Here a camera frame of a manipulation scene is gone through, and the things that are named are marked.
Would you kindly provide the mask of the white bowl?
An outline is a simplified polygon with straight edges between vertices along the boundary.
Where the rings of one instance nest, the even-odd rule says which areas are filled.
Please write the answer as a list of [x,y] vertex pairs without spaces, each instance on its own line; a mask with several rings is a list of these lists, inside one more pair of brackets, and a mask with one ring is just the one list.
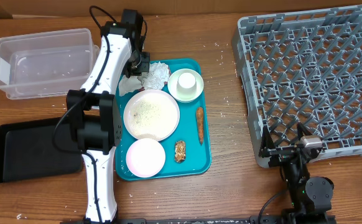
[[167,88],[177,101],[189,103],[196,100],[203,93],[204,81],[198,72],[183,68],[171,74]]

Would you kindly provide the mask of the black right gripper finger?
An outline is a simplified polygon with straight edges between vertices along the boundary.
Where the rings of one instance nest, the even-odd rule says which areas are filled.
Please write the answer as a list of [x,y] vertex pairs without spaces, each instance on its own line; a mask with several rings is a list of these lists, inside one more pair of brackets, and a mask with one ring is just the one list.
[[275,148],[275,145],[271,138],[271,134],[270,134],[268,128],[263,127],[260,151],[264,151],[266,149],[274,149],[274,148]]
[[302,124],[297,123],[297,136],[301,139],[304,136],[311,136],[312,133]]

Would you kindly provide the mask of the white cup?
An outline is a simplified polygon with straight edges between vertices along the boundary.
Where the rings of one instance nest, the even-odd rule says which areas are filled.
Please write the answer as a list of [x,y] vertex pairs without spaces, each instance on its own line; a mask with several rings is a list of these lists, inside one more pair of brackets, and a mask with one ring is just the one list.
[[195,93],[197,81],[192,73],[182,73],[177,82],[177,91],[183,95],[191,95]]

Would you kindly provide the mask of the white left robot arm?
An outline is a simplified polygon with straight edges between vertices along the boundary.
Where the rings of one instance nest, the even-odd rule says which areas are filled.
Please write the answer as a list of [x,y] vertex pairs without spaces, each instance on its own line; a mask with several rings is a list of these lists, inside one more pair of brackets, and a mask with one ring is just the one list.
[[69,90],[67,111],[59,119],[70,125],[76,149],[52,144],[60,152],[83,158],[86,169],[88,205],[82,223],[116,223],[114,197],[114,155],[122,137],[123,121],[116,102],[122,75],[139,76],[149,71],[150,55],[143,50],[147,22],[133,9],[125,9],[121,20],[111,18],[98,26],[101,48],[95,65],[79,90]]

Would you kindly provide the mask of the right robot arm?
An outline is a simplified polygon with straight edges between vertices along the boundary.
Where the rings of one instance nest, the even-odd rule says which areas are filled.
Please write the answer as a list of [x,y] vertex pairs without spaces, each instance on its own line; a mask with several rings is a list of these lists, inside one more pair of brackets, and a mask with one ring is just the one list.
[[[268,157],[269,167],[278,167],[286,188],[273,195],[260,209],[256,223],[335,223],[328,216],[332,209],[334,183],[327,177],[312,177],[307,164],[323,149],[322,138],[312,134],[302,123],[297,124],[297,142],[286,149],[276,149],[268,129],[262,131],[260,157]],[[279,216],[265,215],[266,207],[288,192],[292,208]]]

